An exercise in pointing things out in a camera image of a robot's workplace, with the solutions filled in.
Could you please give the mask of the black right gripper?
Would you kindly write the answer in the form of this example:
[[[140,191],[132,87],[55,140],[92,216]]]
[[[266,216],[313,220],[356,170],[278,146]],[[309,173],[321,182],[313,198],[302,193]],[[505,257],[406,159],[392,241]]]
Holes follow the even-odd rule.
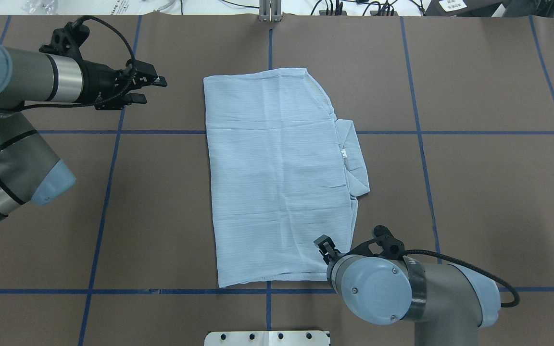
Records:
[[[333,241],[328,235],[321,235],[314,240],[314,245],[318,249],[323,250],[323,260],[326,265],[336,263],[342,258],[342,253],[337,248],[333,247]]]

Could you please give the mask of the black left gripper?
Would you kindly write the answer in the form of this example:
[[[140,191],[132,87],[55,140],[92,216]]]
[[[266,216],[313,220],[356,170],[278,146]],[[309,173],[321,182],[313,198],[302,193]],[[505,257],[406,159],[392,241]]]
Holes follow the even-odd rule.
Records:
[[[167,87],[151,63],[126,61],[125,68],[114,69],[101,63],[83,62],[83,107],[99,111],[116,111],[132,104],[147,104],[144,94],[134,94],[135,88]]]

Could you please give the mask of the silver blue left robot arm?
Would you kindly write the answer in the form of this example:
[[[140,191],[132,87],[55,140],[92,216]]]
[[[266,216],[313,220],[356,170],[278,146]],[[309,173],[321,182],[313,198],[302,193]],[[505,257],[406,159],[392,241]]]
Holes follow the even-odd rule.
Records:
[[[131,57],[126,67],[86,61],[82,41],[55,34],[37,52],[0,44],[0,221],[27,202],[43,206],[76,178],[27,120],[24,110],[94,107],[118,111],[145,104],[143,87],[165,87],[153,65]]]

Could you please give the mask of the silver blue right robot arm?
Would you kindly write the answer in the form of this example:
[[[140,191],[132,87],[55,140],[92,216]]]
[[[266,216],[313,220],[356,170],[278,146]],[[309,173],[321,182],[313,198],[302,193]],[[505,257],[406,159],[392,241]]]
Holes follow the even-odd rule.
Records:
[[[498,276],[435,251],[407,250],[391,232],[345,253],[328,235],[314,244],[348,309],[375,325],[412,322],[416,346],[477,346],[479,330],[521,302]]]

